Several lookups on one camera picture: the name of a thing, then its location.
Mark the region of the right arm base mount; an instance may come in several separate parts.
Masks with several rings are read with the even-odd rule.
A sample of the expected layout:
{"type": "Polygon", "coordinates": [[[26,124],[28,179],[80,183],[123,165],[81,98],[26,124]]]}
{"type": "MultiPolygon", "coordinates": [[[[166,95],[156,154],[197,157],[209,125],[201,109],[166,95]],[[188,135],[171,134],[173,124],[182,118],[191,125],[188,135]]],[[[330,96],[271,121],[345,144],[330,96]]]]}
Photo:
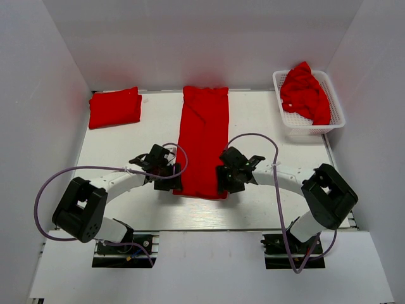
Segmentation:
{"type": "MultiPolygon", "coordinates": [[[[314,236],[303,244],[294,243],[292,241],[289,242],[292,261],[297,270],[299,270],[306,255],[310,252],[315,240],[317,240],[317,242],[314,250],[311,252],[311,255],[309,256],[309,259],[305,263],[303,269],[325,268],[324,258],[321,257],[316,259],[317,256],[320,256],[323,253],[323,247],[319,238],[314,236]]],[[[292,270],[281,233],[263,234],[261,244],[263,245],[264,249],[266,270],[292,270]]]]}

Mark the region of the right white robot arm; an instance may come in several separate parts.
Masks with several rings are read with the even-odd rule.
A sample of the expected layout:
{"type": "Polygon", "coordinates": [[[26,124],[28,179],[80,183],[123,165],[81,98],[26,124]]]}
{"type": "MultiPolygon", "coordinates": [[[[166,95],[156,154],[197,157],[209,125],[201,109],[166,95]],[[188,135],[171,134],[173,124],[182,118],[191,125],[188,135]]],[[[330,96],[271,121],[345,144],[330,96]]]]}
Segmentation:
{"type": "Polygon", "coordinates": [[[324,230],[336,230],[358,202],[358,195],[333,166],[323,163],[306,170],[277,165],[263,156],[246,158],[230,147],[220,155],[216,168],[218,193],[238,193],[246,184],[273,186],[301,195],[309,211],[287,228],[286,246],[301,252],[309,240],[324,230]]]}

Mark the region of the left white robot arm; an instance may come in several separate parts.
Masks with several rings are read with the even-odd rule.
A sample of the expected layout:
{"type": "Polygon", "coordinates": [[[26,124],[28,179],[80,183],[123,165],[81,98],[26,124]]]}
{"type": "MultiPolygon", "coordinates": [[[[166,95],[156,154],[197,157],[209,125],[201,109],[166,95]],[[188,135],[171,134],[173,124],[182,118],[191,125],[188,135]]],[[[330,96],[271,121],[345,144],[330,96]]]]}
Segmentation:
{"type": "Polygon", "coordinates": [[[62,195],[52,222],[82,243],[96,239],[112,243],[121,253],[134,245],[134,230],[126,223],[104,216],[106,205],[136,187],[148,183],[155,190],[182,190],[181,172],[186,165],[175,162],[175,153],[154,144],[149,153],[131,160],[122,168],[90,180],[72,179],[62,195]]]}

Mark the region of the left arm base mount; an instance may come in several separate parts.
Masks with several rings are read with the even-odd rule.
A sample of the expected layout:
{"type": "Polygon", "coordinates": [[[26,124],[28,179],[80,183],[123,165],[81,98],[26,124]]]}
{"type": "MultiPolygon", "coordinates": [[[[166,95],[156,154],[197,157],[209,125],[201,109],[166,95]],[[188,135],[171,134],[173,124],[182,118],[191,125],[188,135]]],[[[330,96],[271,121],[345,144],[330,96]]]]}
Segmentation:
{"type": "Polygon", "coordinates": [[[96,241],[92,268],[151,269],[158,257],[159,233],[135,232],[135,245],[109,246],[96,241]]]}

